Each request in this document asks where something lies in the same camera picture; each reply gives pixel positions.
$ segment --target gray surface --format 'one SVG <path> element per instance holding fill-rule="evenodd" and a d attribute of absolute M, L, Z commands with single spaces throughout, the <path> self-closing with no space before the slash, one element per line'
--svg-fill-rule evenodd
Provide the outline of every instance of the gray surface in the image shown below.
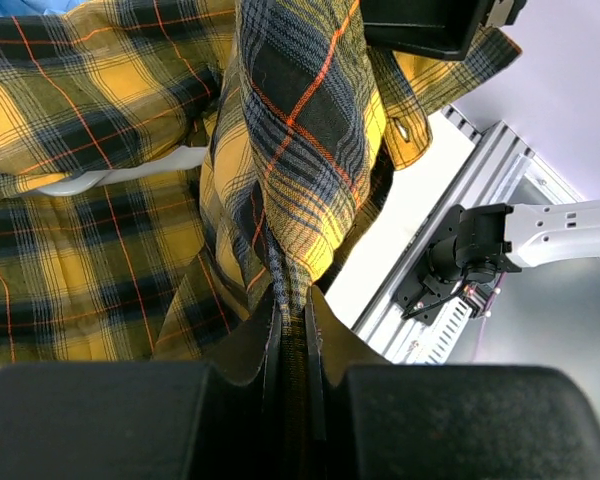
<path fill-rule="evenodd" d="M 585 198 L 600 198 L 600 0 L 529 0 L 505 29 L 524 53 L 455 106 L 504 120 Z"/>
<path fill-rule="evenodd" d="M 525 180 L 510 203 L 548 203 Z M 471 361 L 480 322 L 465 328 L 449 363 Z M 569 260 L 509 275 L 487 321 L 477 362 L 556 367 L 600 417 L 600 260 Z"/>

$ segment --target white plastic part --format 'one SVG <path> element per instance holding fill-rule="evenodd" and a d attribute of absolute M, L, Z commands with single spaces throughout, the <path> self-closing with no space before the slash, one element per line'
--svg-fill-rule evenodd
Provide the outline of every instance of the white plastic part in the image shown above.
<path fill-rule="evenodd" d="M 506 217 L 509 259 L 521 268 L 600 257 L 600 200 L 564 205 L 514 205 Z"/>
<path fill-rule="evenodd" d="M 178 147 L 160 160 L 145 163 L 135 168 L 87 172 L 78 178 L 61 180 L 51 185 L 40 187 L 36 192 L 53 197 L 68 197 L 85 192 L 96 186 L 136 180 L 148 177 L 149 175 L 155 175 L 156 173 L 191 170 L 202 165 L 206 152 L 207 147 Z"/>

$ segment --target black clamp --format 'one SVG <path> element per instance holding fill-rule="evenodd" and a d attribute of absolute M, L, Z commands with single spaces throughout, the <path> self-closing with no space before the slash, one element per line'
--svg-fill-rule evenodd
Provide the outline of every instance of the black clamp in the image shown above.
<path fill-rule="evenodd" d="M 479 25 L 513 25 L 526 0 L 363 0 L 367 43 L 439 60 L 463 60 Z"/>
<path fill-rule="evenodd" d="M 486 285 L 500 273 L 519 272 L 509 260 L 511 244 L 504 238 L 506 217 L 512 211 L 506 204 L 449 209 L 428 248 L 396 289 L 393 301 L 404 310 L 403 318 L 432 325 L 452 295 L 463 294 L 458 282 Z"/>

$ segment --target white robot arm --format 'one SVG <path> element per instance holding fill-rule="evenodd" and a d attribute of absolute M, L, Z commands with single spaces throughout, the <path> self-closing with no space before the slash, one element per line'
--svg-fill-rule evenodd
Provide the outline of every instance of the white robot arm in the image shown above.
<path fill-rule="evenodd" d="M 600 200 L 567 205 L 513 205 L 505 217 L 507 257 L 520 268 L 600 257 Z"/>

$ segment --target yellow plaid fabric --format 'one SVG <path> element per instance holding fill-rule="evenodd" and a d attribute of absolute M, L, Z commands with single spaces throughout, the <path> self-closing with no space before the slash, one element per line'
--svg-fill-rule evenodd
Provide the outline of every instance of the yellow plaid fabric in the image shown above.
<path fill-rule="evenodd" d="M 199 358 L 273 284 L 302 437 L 308 286 L 328 286 L 427 149 L 427 115 L 518 53 L 497 30 L 463 62 L 369 49 L 358 0 L 0 19 L 0 365 Z M 201 169 L 31 192 L 182 144 L 209 146 Z"/>

